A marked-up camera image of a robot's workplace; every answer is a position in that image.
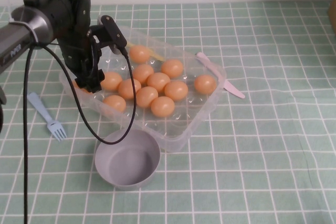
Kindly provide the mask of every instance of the grid pattern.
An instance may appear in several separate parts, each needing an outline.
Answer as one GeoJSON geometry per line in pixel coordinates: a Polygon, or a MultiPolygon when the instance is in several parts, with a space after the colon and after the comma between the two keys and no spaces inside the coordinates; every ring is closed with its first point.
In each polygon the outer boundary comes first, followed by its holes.
{"type": "MultiPolygon", "coordinates": [[[[97,141],[64,94],[60,68],[36,51],[29,89],[68,139],[50,137],[29,106],[30,223],[336,222],[336,39],[327,2],[93,6],[92,24],[118,25],[225,66],[246,99],[223,92],[217,110],[178,153],[163,153],[154,181],[118,191],[97,174],[97,141]]],[[[0,7],[0,27],[8,12],[0,7]]],[[[22,81],[25,57],[0,76],[8,103],[0,135],[0,224],[23,205],[22,81]]],[[[100,136],[118,125],[84,109],[100,136]]]]}

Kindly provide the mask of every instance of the clear plastic container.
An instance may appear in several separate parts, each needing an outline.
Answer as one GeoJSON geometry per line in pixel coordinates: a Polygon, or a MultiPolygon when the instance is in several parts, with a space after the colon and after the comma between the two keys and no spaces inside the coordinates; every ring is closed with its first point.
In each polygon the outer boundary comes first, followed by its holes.
{"type": "MultiPolygon", "coordinates": [[[[178,152],[187,143],[197,126],[216,108],[226,79],[225,70],[208,60],[149,37],[135,29],[120,27],[120,30],[128,42],[147,46],[166,60],[179,59],[184,65],[183,74],[176,80],[182,80],[187,84],[188,94],[182,101],[175,102],[173,114],[166,118],[158,118],[152,114],[150,108],[137,107],[132,125],[133,129],[141,129],[151,134],[162,149],[168,152],[178,152]],[[210,74],[217,82],[217,88],[211,95],[199,94],[194,88],[194,80],[201,74],[210,74]]],[[[163,62],[151,57],[147,63],[153,67],[155,72],[160,72],[163,62]]],[[[139,64],[131,61],[131,65],[133,70],[139,64]]],[[[123,80],[130,77],[125,58],[122,55],[115,55],[108,47],[102,49],[99,69],[104,72],[118,72],[123,80]]],[[[75,79],[74,75],[71,74],[70,76],[73,80],[75,79]]],[[[63,72],[60,73],[59,79],[65,92],[73,97],[70,85],[63,72]]],[[[127,107],[121,113],[102,103],[105,97],[112,94],[117,94],[117,92],[102,90],[95,94],[88,94],[77,89],[81,104],[101,113],[111,122],[116,122],[122,127],[128,127],[133,111],[133,100],[127,101],[127,107]]]]}

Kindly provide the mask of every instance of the gray bowl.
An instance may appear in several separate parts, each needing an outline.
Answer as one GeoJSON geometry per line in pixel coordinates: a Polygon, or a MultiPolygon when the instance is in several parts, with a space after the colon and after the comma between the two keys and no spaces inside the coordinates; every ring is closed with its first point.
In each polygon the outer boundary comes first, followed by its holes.
{"type": "MultiPolygon", "coordinates": [[[[125,130],[116,131],[104,140],[114,142],[125,130]]],[[[161,157],[160,147],[147,132],[130,130],[118,144],[100,143],[94,159],[99,175],[120,190],[135,190],[153,178],[161,157]]]]}

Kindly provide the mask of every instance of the egg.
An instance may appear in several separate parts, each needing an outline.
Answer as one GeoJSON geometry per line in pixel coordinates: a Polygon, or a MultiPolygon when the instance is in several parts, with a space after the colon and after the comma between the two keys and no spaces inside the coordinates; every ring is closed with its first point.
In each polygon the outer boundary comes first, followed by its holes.
{"type": "Polygon", "coordinates": [[[194,86],[197,92],[201,94],[211,94],[215,91],[217,83],[212,76],[203,74],[195,79],[194,86]]]}
{"type": "Polygon", "coordinates": [[[120,112],[123,112],[126,108],[125,99],[123,97],[120,97],[119,95],[110,95],[103,100],[103,103],[120,112]]]}
{"type": "Polygon", "coordinates": [[[75,89],[79,89],[77,82],[75,80],[72,81],[72,85],[75,89]]]}
{"type": "Polygon", "coordinates": [[[151,104],[151,111],[155,116],[165,118],[174,112],[175,103],[169,97],[158,97],[151,104]]]}
{"type": "Polygon", "coordinates": [[[183,64],[176,59],[167,60],[161,65],[161,72],[171,79],[176,78],[183,73],[183,64]]]}
{"type": "Polygon", "coordinates": [[[148,77],[147,86],[151,86],[155,88],[158,93],[161,93],[169,82],[170,78],[168,75],[157,72],[148,77]]]}
{"type": "Polygon", "coordinates": [[[131,47],[129,55],[135,63],[145,63],[149,60],[150,51],[143,45],[134,45],[131,47]]]}
{"type": "MultiPolygon", "coordinates": [[[[134,79],[135,92],[137,93],[141,89],[141,83],[134,79]]],[[[125,100],[133,99],[133,86],[132,80],[126,79],[119,84],[118,93],[125,100]]]]}
{"type": "Polygon", "coordinates": [[[108,91],[117,90],[119,84],[122,82],[121,75],[116,72],[106,72],[104,75],[105,79],[100,82],[101,87],[108,91]]]}
{"type": "Polygon", "coordinates": [[[145,85],[150,75],[154,74],[152,66],[147,64],[141,64],[133,70],[133,77],[140,81],[142,85],[145,85]]]}
{"type": "Polygon", "coordinates": [[[136,104],[141,108],[148,108],[152,101],[158,98],[158,91],[153,87],[144,87],[136,93],[136,104]]]}
{"type": "Polygon", "coordinates": [[[173,101],[180,101],[188,94],[188,86],[183,81],[171,81],[164,88],[164,95],[173,101]]]}

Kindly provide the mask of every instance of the plastic fork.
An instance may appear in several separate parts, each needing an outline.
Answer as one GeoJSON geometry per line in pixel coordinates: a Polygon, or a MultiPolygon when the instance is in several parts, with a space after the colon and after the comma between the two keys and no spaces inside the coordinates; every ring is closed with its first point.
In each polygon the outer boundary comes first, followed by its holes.
{"type": "Polygon", "coordinates": [[[28,101],[36,108],[36,110],[43,116],[47,122],[47,127],[52,133],[52,135],[61,142],[67,137],[65,131],[60,122],[53,120],[50,114],[48,113],[46,107],[43,105],[41,99],[34,92],[31,92],[27,95],[28,101]]]}

